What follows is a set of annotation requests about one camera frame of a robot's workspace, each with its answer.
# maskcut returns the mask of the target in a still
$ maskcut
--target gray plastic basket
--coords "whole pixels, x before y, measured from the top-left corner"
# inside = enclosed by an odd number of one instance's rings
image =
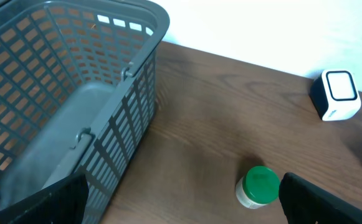
[[[149,1],[0,0],[0,210],[72,172],[99,221],[155,107]]]

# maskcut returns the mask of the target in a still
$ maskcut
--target wood grain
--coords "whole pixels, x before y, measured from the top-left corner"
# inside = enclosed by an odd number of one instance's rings
[[[261,164],[362,209],[362,108],[323,122],[311,80],[168,43],[156,81],[156,117],[102,223],[286,223],[279,200],[249,210],[236,199]]]

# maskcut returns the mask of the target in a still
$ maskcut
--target pill bottle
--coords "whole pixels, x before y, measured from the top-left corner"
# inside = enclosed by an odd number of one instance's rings
[[[246,208],[260,208],[278,197],[279,185],[279,178],[273,170],[256,166],[236,184],[236,197]]]

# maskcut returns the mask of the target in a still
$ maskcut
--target green lid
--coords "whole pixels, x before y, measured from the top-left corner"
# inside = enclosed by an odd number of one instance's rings
[[[251,168],[243,180],[243,191],[256,203],[268,204],[279,194],[279,178],[274,171],[264,166]]]

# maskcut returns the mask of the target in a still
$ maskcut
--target small square device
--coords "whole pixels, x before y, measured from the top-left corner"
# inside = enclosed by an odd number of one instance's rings
[[[354,77],[346,70],[323,71],[313,81],[310,97],[323,121],[351,118],[361,108]]]

